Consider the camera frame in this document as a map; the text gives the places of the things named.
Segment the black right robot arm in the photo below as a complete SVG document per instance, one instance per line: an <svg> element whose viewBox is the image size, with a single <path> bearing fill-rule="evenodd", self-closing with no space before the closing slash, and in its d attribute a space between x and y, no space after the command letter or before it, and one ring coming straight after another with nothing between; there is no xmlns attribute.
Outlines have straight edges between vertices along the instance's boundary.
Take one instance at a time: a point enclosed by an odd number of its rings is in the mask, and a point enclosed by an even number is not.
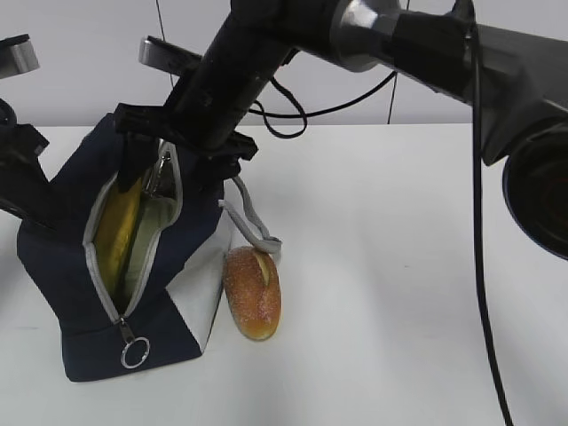
<svg viewBox="0 0 568 426"><path fill-rule="evenodd" d="M279 67L304 51L352 72L385 65L474 107L485 164L504 162L511 216L567 255L567 44L478 24L471 2L444 14L397 1L234 1L203 55L155 38L140 59L177 76L161 106L119 105L116 130L219 157L256 153L237 126Z"/></svg>

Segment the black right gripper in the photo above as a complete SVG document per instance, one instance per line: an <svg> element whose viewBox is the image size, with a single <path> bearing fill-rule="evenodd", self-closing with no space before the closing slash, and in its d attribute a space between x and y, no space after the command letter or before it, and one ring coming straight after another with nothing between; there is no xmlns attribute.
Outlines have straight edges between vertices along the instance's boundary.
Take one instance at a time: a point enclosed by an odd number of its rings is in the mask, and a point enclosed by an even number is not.
<svg viewBox="0 0 568 426"><path fill-rule="evenodd" d="M250 155L253 143L235 129L267 84L300 109L274 76L296 54L301 15L298 1L233 1L198 68L179 77L163 105L119 104L118 187L131 189L154 165L160 139L205 158Z"/></svg>

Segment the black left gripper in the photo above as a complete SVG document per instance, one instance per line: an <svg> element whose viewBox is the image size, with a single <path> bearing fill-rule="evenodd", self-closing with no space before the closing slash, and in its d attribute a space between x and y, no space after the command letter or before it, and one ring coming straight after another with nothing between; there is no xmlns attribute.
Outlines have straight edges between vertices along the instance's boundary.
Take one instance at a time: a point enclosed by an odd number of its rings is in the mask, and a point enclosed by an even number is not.
<svg viewBox="0 0 568 426"><path fill-rule="evenodd" d="M1 102L1 209L52 229L58 197L38 161L48 145L34 126L18 124L12 107Z"/></svg>

